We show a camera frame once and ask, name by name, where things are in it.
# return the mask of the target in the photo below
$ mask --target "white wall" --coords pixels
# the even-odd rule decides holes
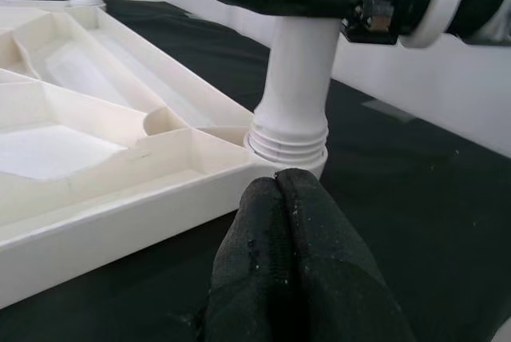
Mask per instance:
[[[270,46],[275,18],[215,0],[166,1]],[[428,50],[339,39],[333,76],[417,117],[511,157],[511,49],[444,36]]]

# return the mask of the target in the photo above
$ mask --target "white plastic ring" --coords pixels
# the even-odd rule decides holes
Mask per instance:
[[[402,36],[401,43],[410,48],[432,45],[453,21],[461,0],[431,0],[417,29],[410,36]]]

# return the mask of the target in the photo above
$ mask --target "white backdrop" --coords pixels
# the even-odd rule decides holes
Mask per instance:
[[[215,0],[166,1],[269,46],[275,18]],[[333,77],[417,117],[511,157],[511,49],[444,36],[428,50],[348,44]]]

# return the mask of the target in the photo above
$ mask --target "white plastic tray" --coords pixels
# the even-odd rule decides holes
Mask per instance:
[[[237,208],[252,114],[93,7],[0,7],[0,308]]]

